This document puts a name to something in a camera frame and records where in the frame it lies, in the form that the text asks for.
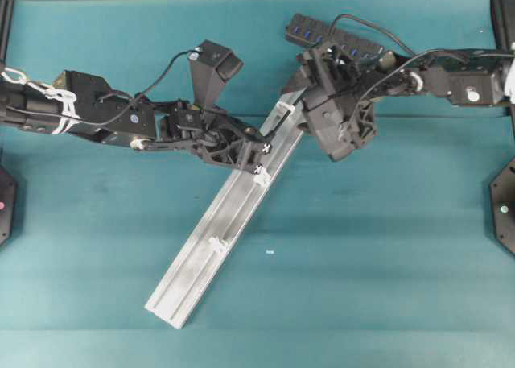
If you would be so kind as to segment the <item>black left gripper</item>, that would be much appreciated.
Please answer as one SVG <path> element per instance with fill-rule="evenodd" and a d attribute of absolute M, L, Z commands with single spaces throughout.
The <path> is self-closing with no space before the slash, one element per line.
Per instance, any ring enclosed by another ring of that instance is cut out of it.
<path fill-rule="evenodd" d="M 160 147 L 186 150 L 205 163 L 259 175 L 261 154 L 270 140 L 254 126 L 224 110 L 204 110 L 189 101 L 160 104 Z"/>

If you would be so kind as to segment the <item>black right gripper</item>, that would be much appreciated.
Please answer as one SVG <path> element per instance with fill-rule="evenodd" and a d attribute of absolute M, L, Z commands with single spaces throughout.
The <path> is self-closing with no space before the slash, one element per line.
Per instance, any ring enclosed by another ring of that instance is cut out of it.
<path fill-rule="evenodd" d="M 303 97 L 311 89 L 321 88 L 330 99 L 341 97 L 349 109 L 344 111 L 346 125 L 357 128 L 351 134 L 354 151 L 363 148 L 377 134 L 370 98 L 377 82 L 377 58 L 352 60 L 337 43 L 324 41 L 299 53 L 297 62 L 298 70 L 284 84 L 281 94 L 302 91 L 302 114 Z M 304 116 L 298 129 L 312 136 Z"/>

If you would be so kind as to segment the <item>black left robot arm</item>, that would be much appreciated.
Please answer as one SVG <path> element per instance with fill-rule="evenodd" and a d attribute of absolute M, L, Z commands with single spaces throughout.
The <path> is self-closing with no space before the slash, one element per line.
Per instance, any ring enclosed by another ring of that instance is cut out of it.
<path fill-rule="evenodd" d="M 187 151 L 205 163 L 258 174 L 271 136 L 225 111 L 189 101 L 152 102 L 91 74 L 64 71 L 52 84 L 1 67 L 1 123 L 40 134 L 70 134 L 134 151 Z"/>

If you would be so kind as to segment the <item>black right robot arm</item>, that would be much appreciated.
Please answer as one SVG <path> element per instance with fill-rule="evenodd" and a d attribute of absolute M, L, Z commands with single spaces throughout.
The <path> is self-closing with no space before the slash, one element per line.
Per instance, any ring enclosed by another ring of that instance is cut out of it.
<path fill-rule="evenodd" d="M 282 93 L 300 92 L 307 132 L 333 161 L 377 135 L 373 107 L 385 97 L 431 95 L 453 106 L 514 104 L 514 55 L 501 50 L 431 49 L 413 56 L 356 56 L 335 41 L 298 54 Z"/>

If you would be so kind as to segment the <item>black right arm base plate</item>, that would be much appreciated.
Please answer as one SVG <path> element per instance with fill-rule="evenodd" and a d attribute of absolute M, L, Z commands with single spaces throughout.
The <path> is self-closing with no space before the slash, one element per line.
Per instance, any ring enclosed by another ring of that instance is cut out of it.
<path fill-rule="evenodd" d="M 514 254 L 514 159 L 494 177 L 489 192 L 495 238 Z"/>

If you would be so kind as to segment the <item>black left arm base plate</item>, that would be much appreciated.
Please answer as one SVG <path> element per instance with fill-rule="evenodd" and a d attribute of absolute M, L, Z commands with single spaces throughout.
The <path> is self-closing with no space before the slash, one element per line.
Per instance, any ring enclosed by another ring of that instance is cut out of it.
<path fill-rule="evenodd" d="M 1 166 L 0 180 L 0 239 L 1 244 L 3 244 L 10 237 L 12 231 L 18 184 L 14 177 L 3 166 Z"/>

